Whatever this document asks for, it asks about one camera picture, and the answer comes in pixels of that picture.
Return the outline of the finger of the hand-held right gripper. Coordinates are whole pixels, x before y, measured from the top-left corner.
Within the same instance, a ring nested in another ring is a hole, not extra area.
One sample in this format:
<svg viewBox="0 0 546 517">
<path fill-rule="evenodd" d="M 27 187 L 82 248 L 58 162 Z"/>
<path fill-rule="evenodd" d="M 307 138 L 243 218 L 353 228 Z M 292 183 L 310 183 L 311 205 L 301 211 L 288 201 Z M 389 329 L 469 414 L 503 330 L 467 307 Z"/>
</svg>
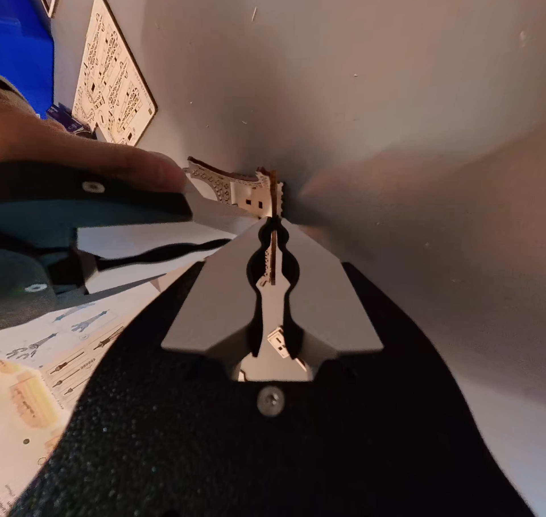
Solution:
<svg viewBox="0 0 546 517">
<path fill-rule="evenodd" d="M 106 259 L 85 253 L 85 288 L 90 294 L 141 284 L 189 268 L 218 247 L 159 247 L 145 253 Z"/>
<path fill-rule="evenodd" d="M 76 247 L 107 260 L 126 259 L 179 243 L 232 239 L 259 220 L 237 206 L 219 203 L 212 190 L 197 180 L 188 180 L 185 198 L 192 221 L 79 228 Z"/>
</svg>

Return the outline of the blue plastic box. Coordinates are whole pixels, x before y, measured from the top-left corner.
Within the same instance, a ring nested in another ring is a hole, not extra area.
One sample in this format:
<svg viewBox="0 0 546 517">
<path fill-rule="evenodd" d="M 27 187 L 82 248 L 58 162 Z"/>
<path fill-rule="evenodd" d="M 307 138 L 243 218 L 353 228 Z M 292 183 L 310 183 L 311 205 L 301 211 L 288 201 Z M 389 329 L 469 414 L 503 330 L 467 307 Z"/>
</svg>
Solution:
<svg viewBox="0 0 546 517">
<path fill-rule="evenodd" d="M 31 0 L 1 0 L 1 77 L 44 119 L 53 104 L 53 39 Z"/>
</svg>

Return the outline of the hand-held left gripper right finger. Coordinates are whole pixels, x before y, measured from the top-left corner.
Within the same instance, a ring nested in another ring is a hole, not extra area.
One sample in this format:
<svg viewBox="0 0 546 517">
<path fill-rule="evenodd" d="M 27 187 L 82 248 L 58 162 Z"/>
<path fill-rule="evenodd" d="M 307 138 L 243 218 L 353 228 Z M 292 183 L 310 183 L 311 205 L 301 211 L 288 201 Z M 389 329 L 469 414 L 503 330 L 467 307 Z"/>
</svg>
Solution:
<svg viewBox="0 0 546 517">
<path fill-rule="evenodd" d="M 324 361 L 379 353 L 383 343 L 341 261 L 297 225 L 279 222 L 284 295 L 283 336 L 307 378 Z"/>
</svg>

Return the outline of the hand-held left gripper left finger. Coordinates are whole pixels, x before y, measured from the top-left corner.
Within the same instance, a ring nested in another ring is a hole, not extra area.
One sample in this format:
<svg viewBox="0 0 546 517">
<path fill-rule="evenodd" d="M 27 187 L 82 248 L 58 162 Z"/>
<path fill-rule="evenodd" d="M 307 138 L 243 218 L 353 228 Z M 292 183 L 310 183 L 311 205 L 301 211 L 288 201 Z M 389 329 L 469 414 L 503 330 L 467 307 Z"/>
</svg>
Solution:
<svg viewBox="0 0 546 517">
<path fill-rule="evenodd" d="M 221 364 L 228 378 L 251 352 L 248 329 L 261 295 L 247 267 L 262 246 L 259 233 L 271 218 L 263 218 L 207 257 L 181 309 L 164 337 L 163 350 L 200 355 Z"/>
</svg>

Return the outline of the small dark blue packet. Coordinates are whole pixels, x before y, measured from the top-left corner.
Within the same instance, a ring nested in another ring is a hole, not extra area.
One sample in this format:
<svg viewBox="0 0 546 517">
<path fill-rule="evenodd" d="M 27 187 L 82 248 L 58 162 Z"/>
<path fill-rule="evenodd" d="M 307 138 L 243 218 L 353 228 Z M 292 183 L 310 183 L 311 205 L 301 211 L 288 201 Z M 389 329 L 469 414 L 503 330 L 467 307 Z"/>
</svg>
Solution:
<svg viewBox="0 0 546 517">
<path fill-rule="evenodd" d="M 72 111 L 64 104 L 53 104 L 45 112 L 48 119 L 62 125 L 73 135 L 88 139 L 95 139 L 94 131 L 85 123 L 81 123 L 72 116 Z"/>
</svg>

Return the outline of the small wooden puzzle piece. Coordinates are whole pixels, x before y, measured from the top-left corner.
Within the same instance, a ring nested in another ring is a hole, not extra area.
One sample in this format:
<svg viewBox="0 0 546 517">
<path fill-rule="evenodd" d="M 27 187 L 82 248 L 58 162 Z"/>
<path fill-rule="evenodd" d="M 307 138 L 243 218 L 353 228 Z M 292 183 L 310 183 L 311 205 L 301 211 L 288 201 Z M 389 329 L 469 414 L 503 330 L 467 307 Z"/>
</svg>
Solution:
<svg viewBox="0 0 546 517">
<path fill-rule="evenodd" d="M 270 370 L 275 378 L 296 381 L 304 381 L 308 378 L 304 362 L 290 356 L 281 326 L 270 332 L 267 341 L 273 350 L 273 355 L 270 357 Z"/>
</svg>

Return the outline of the wooden tower base model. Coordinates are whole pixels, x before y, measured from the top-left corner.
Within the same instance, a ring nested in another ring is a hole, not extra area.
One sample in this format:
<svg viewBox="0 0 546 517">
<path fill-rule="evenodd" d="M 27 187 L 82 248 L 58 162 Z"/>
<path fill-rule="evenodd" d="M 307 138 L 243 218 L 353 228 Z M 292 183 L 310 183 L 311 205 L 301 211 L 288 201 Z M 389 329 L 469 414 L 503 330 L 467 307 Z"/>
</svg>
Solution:
<svg viewBox="0 0 546 517">
<path fill-rule="evenodd" d="M 282 217 L 284 184 L 276 171 L 258 167 L 244 175 L 193 157 L 187 162 L 186 199 L 196 223 L 239 236 L 263 218 Z"/>
</svg>

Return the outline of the person's right hand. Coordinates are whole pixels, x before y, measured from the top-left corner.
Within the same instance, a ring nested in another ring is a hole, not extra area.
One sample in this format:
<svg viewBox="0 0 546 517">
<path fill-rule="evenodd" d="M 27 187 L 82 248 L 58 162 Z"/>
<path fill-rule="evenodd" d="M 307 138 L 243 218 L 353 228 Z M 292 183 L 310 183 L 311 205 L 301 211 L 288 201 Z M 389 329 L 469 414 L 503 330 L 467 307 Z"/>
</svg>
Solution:
<svg viewBox="0 0 546 517">
<path fill-rule="evenodd" d="M 1 77 L 1 162 L 16 161 L 69 166 L 151 192 L 184 193 L 188 183 L 183 169 L 166 155 L 83 138 L 54 120 L 39 119 Z"/>
</svg>

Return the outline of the paper instruction sheet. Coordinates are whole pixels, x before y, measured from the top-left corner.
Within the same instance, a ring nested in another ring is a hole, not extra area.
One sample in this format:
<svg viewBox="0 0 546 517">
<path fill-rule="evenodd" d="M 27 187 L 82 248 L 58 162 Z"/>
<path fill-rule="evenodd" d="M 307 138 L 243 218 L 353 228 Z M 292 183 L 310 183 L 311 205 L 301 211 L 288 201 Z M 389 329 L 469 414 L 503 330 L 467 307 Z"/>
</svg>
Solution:
<svg viewBox="0 0 546 517">
<path fill-rule="evenodd" d="M 159 295 L 147 282 L 1 331 L 1 516 L 49 459 L 107 350 Z"/>
</svg>

